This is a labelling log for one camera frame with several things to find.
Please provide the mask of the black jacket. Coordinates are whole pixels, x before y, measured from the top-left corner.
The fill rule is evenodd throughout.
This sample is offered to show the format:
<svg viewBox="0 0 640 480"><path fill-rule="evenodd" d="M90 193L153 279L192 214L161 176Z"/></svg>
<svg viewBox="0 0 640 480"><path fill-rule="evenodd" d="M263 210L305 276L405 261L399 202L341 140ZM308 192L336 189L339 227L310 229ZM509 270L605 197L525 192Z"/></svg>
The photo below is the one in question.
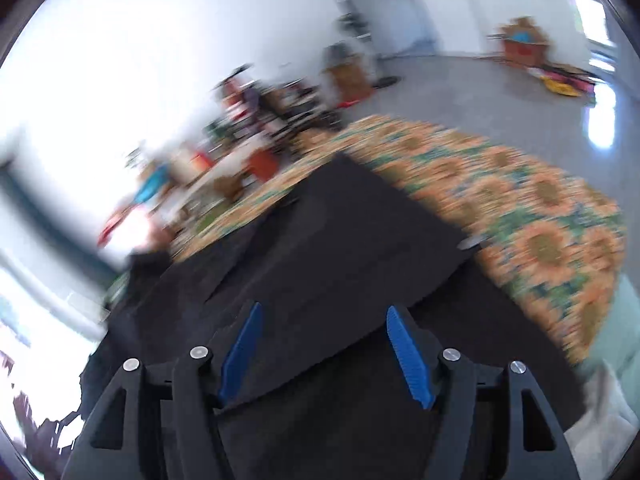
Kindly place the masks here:
<svg viewBox="0 0 640 480"><path fill-rule="evenodd" d="M338 154L194 256L134 256L81 376L64 477L576 478L577 377L477 252ZM222 405L221 365L255 302L262 336ZM387 337L390 306L442 345L430 410Z"/></svg>

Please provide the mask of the orange paper bag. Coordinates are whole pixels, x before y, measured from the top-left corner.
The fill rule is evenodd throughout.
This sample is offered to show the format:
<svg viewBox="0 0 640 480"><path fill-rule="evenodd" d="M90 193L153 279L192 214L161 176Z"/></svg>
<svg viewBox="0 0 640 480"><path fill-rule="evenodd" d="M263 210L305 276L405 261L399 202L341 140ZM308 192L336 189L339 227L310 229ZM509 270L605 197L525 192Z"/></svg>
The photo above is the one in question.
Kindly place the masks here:
<svg viewBox="0 0 640 480"><path fill-rule="evenodd" d="M280 164L276 155L269 150L254 151L247 159L248 171L260 182L267 182L279 171Z"/></svg>

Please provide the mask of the sunflower pattern tablecloth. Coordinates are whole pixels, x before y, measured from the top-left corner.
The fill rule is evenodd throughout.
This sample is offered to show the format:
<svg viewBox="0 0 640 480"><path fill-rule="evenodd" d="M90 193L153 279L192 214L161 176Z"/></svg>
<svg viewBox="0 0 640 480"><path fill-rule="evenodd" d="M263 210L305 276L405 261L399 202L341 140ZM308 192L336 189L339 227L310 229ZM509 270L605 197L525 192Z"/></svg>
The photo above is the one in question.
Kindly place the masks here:
<svg viewBox="0 0 640 480"><path fill-rule="evenodd" d="M610 312L626 228L612 198L584 179L484 136L370 116L337 133L305 131L300 159L206 228L178 259L245 226L329 158L362 162L429 211L483 241L490 278L563 348L585 362Z"/></svg>

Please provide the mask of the dark teal curtain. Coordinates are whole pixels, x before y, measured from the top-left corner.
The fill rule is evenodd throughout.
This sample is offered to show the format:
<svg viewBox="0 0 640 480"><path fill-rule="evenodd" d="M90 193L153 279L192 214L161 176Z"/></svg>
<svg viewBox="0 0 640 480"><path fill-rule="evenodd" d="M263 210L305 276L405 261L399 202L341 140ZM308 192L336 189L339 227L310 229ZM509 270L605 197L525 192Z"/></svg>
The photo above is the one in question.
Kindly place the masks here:
<svg viewBox="0 0 640 480"><path fill-rule="evenodd" d="M11 169L12 162L1 163L1 189L10 203L16 207L27 224L35 229L43 241L54 249L66 262L88 278L106 287L114 282L120 271L103 260L95 250L89 250L62 229L27 192L20 179Z"/></svg>

